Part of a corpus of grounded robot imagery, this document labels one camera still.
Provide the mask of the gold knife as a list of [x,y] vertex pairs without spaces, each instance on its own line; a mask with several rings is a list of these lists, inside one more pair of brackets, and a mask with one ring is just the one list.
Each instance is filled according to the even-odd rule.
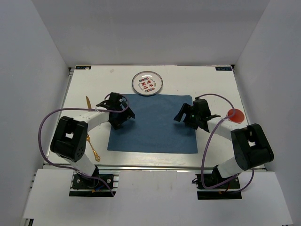
[[86,103],[87,103],[87,108],[92,109],[92,105],[88,96],[86,96]]

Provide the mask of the white plate with red characters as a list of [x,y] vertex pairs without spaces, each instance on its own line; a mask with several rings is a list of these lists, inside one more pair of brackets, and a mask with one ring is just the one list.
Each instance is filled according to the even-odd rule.
[[137,94],[153,96],[163,88],[163,79],[156,72],[142,71],[133,77],[131,85]]

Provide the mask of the pink cup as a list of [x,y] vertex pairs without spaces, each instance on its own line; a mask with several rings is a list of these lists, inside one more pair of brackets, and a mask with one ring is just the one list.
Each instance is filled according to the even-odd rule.
[[230,109],[227,112],[226,116],[228,117],[228,120],[238,124],[242,123],[245,120],[244,113],[239,109]]

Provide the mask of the blue cloth napkin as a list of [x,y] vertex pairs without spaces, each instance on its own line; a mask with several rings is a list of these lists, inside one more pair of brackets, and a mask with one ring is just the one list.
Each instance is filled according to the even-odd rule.
[[141,96],[127,94],[135,118],[120,129],[111,129],[107,149],[120,152],[183,153],[198,152],[196,133],[182,122],[174,121],[184,103],[192,104],[189,95]]

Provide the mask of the gold fork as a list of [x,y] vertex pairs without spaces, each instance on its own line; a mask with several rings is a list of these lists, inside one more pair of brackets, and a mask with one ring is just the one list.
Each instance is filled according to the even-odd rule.
[[90,135],[87,134],[86,140],[87,140],[87,142],[89,143],[89,145],[90,145],[90,147],[91,147],[91,149],[92,149],[92,151],[93,151],[95,160],[96,160],[97,162],[100,162],[101,158],[100,158],[100,156],[98,155],[98,153],[96,152],[96,150],[94,149],[94,147],[93,147],[93,145],[92,145],[92,143],[91,143],[91,141],[90,141],[90,138],[91,138]]

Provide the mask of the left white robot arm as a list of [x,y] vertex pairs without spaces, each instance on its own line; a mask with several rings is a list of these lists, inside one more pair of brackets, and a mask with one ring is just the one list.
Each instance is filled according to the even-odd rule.
[[50,145],[52,152],[84,175],[83,182],[90,188],[99,184],[99,176],[85,154],[88,132],[107,122],[113,129],[119,129],[124,122],[135,118],[125,96],[112,92],[108,97],[93,109],[83,109],[79,116],[61,117]]

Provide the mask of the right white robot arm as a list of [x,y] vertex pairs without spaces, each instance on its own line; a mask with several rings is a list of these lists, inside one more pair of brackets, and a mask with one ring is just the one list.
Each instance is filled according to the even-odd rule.
[[231,177],[274,160],[274,153],[259,124],[243,126],[211,114],[205,99],[195,100],[192,105],[183,104],[174,121],[180,122],[182,118],[187,127],[202,129],[210,133],[210,137],[217,134],[232,142],[234,157],[213,169],[212,181],[216,187],[225,187]]

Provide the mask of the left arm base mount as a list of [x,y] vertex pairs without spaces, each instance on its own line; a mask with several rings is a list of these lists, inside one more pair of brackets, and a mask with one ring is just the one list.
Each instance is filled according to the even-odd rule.
[[[118,188],[119,175],[117,173],[100,173],[99,178],[104,180],[112,190],[113,194],[116,193]],[[83,176],[74,173],[71,180],[69,191],[70,197],[109,197],[113,195],[104,182],[84,178]]]

